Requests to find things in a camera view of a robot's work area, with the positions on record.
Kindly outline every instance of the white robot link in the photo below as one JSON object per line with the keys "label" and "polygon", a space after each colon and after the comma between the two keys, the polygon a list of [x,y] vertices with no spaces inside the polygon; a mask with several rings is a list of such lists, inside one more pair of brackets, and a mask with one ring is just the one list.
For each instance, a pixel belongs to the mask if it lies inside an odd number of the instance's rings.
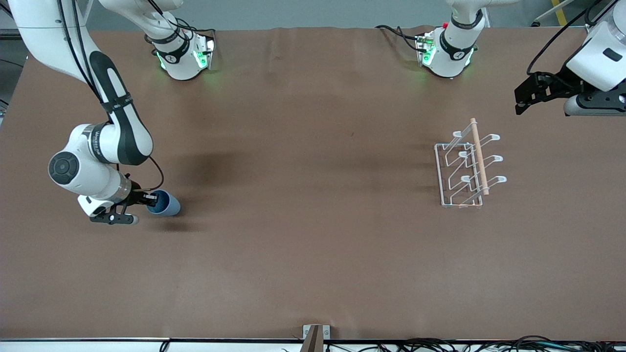
{"label": "white robot link", "polygon": [[485,28],[483,8],[517,3],[521,0],[445,0],[452,7],[446,27],[437,27],[417,39],[418,61],[434,74],[452,78],[459,75],[475,50]]}
{"label": "white robot link", "polygon": [[[177,22],[171,14],[157,11],[175,9],[181,1],[102,3],[140,25],[160,55],[176,58],[163,65],[173,78],[193,78],[208,66],[197,60],[199,53],[208,54],[203,44],[207,40],[173,25],[170,21]],[[67,145],[50,160],[49,176],[62,188],[79,194],[78,203],[91,221],[136,224],[137,216],[126,214],[126,208],[154,206],[157,196],[148,192],[156,188],[142,189],[113,164],[143,163],[151,157],[153,142],[118,70],[89,36],[74,0],[9,0],[9,5],[32,55],[53,70],[85,82],[108,115],[103,123],[74,128]],[[118,206],[123,206],[121,213],[116,212]]]}
{"label": "white robot link", "polygon": [[[528,78],[515,89],[517,115],[533,104],[568,98],[563,107],[568,116],[626,116],[626,0],[613,1],[593,22],[589,10],[598,3],[574,17],[531,62]],[[531,72],[552,41],[583,15],[591,30],[561,70]]]}

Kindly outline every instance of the green led light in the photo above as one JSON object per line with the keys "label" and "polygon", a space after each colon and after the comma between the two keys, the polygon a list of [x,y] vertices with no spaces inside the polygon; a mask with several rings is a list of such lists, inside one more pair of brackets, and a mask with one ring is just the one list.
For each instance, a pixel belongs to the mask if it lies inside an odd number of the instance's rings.
{"label": "green led light", "polygon": [[436,52],[436,48],[434,45],[432,45],[430,49],[428,49],[428,51],[424,53],[424,58],[422,59],[422,63],[424,65],[430,65],[431,62],[433,62],[433,57],[434,57],[435,52]]}
{"label": "green led light", "polygon": [[470,64],[470,60],[471,60],[471,55],[474,53],[474,49],[472,49],[469,54],[468,54],[468,59],[467,61],[465,61],[465,66]]}
{"label": "green led light", "polygon": [[163,59],[161,59],[161,55],[158,52],[156,52],[156,56],[157,56],[159,62],[161,63],[161,68],[166,70],[165,64],[163,63]]}
{"label": "green led light", "polygon": [[198,61],[198,66],[200,68],[207,67],[207,55],[194,51],[193,56],[196,58],[196,61]]}

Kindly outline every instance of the cup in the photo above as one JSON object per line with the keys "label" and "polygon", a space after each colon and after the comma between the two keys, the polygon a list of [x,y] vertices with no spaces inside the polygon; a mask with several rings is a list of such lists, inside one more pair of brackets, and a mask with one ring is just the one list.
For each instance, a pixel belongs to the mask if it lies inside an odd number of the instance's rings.
{"label": "cup", "polygon": [[164,190],[156,190],[151,193],[156,195],[156,204],[154,207],[146,205],[148,211],[159,216],[174,216],[180,211],[180,203],[178,199]]}

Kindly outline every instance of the wooden rod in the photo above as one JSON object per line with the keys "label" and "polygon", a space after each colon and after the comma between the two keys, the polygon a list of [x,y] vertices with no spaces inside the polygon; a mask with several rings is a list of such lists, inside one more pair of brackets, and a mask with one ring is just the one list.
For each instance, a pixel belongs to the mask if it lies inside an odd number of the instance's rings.
{"label": "wooden rod", "polygon": [[474,148],[476,149],[476,159],[478,159],[478,172],[480,173],[480,184],[483,189],[483,195],[489,195],[489,186],[487,186],[487,174],[485,173],[485,161],[483,160],[483,149],[480,146],[480,137],[478,136],[478,126],[475,118],[469,120],[471,124],[471,133],[474,136]]}

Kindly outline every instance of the table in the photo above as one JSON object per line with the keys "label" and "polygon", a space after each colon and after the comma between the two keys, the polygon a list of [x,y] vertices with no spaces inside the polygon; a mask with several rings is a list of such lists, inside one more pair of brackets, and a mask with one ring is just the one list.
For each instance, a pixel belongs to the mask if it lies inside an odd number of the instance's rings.
{"label": "table", "polygon": [[[514,113],[554,32],[487,29],[454,80],[376,29],[224,32],[217,70],[186,82],[142,33],[94,33],[184,208],[133,207],[134,227],[92,224],[48,178],[71,129],[105,115],[28,60],[0,131],[0,336],[626,339],[626,120]],[[501,135],[490,170],[509,181],[481,210],[444,209],[433,144],[471,117]],[[150,163],[123,170],[158,182]]]}

